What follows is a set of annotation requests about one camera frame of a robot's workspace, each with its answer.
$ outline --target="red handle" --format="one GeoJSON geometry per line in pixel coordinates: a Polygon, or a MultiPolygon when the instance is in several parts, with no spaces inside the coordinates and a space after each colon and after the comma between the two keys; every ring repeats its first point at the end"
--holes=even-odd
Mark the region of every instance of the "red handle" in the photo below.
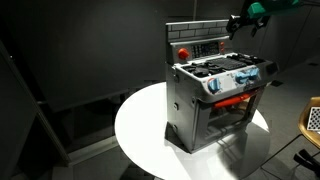
{"type": "Polygon", "coordinates": [[[213,105],[213,108],[221,108],[221,107],[231,106],[231,105],[237,104],[237,103],[244,101],[244,100],[250,98],[251,96],[255,95],[256,92],[257,91],[255,90],[253,92],[244,93],[239,96],[235,96],[235,97],[220,101],[218,103],[215,103],[213,105]]]}

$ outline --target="round tabletop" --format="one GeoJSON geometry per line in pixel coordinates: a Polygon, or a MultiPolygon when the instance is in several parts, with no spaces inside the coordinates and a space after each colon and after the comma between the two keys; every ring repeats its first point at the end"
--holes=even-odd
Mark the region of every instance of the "round tabletop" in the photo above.
{"type": "Polygon", "coordinates": [[[241,179],[265,160],[270,135],[258,111],[243,131],[190,154],[164,138],[166,98],[166,83],[146,87],[130,96],[116,116],[119,145],[145,171],[165,180],[241,179]]]}

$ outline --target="stove knob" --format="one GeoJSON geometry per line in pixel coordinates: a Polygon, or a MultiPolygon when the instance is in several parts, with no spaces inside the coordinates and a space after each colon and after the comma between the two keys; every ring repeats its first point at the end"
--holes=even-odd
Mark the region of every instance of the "stove knob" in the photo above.
{"type": "Polygon", "coordinates": [[[212,94],[218,92],[220,90],[220,82],[219,82],[219,79],[216,78],[216,79],[210,79],[208,81],[208,88],[209,88],[209,91],[212,92],[212,94]]]}
{"type": "Polygon", "coordinates": [[[249,76],[250,76],[249,73],[245,74],[245,73],[242,73],[242,72],[238,72],[236,74],[236,76],[235,76],[235,79],[236,79],[237,83],[244,84],[244,83],[246,83],[248,81],[249,76]]]}
{"type": "Polygon", "coordinates": [[[249,76],[250,80],[256,80],[259,75],[259,69],[258,68],[251,69],[249,74],[250,74],[249,76]]]}
{"type": "Polygon", "coordinates": [[[187,57],[189,57],[189,52],[186,48],[181,48],[178,51],[178,56],[180,59],[185,60],[185,59],[187,59],[187,57]]]}

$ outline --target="control panel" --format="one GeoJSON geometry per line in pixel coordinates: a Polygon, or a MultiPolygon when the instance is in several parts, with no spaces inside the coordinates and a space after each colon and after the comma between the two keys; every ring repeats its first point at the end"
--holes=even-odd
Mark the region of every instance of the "control panel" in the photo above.
{"type": "Polygon", "coordinates": [[[219,42],[198,44],[192,46],[192,58],[219,54],[219,42]]]}
{"type": "Polygon", "coordinates": [[[208,56],[224,55],[232,52],[232,42],[228,36],[209,40],[171,43],[173,64],[186,63],[208,56]]]}
{"type": "Polygon", "coordinates": [[[259,68],[250,67],[241,71],[231,71],[201,81],[209,94],[220,94],[232,89],[245,87],[259,81],[259,68]]]}

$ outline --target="toy stove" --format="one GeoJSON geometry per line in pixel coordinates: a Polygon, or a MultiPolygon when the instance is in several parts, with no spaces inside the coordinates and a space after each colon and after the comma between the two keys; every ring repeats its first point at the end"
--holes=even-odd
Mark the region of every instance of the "toy stove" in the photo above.
{"type": "Polygon", "coordinates": [[[278,72],[273,62],[233,53],[226,24],[167,24],[168,123],[190,153],[244,130],[278,72]]]}

